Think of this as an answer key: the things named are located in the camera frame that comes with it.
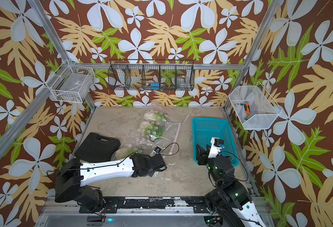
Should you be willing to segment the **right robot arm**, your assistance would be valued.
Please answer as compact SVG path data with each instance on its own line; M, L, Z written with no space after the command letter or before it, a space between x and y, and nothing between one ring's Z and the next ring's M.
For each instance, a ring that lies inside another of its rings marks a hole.
M220 153L211 154L219 147L196 146L196 160L200 166L206 166L208 176L215 189L205 195L209 211L222 217L227 227L264 227L265 223L259 215L252 197L242 183L235 178L235 168L230 157Z

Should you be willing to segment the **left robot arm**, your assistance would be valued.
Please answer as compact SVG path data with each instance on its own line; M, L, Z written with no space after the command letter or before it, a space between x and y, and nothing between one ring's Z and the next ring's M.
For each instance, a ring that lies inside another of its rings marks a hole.
M56 203L75 201L81 213L97 213L107 207L100 189L91 183L118 177L153 176L167 169L161 154L154 156L131 153L126 158L100 163L81 163L78 158L70 160L56 174Z

